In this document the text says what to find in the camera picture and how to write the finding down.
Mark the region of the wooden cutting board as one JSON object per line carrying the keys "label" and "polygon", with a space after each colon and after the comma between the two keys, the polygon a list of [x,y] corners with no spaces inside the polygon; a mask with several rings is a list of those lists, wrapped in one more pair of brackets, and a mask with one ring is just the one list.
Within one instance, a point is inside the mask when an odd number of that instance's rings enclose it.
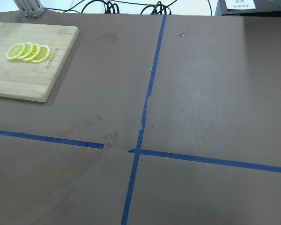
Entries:
{"label": "wooden cutting board", "polygon": [[[0,22],[0,97],[46,102],[78,34],[75,26]],[[49,58],[8,60],[7,50],[20,42],[49,46]]]}

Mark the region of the black box with label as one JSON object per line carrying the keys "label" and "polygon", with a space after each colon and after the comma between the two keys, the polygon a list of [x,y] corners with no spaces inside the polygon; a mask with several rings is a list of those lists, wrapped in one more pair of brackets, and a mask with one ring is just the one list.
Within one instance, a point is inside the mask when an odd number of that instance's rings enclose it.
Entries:
{"label": "black box with label", "polygon": [[219,0],[214,15],[281,17],[281,0]]}

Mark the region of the aluminium frame post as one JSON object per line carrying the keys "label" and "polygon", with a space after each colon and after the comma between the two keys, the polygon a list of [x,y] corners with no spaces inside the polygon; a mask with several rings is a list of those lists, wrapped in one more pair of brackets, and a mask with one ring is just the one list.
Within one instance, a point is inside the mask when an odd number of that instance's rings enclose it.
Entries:
{"label": "aluminium frame post", "polygon": [[44,7],[39,0],[14,0],[14,3],[24,17],[40,18],[44,13]]}

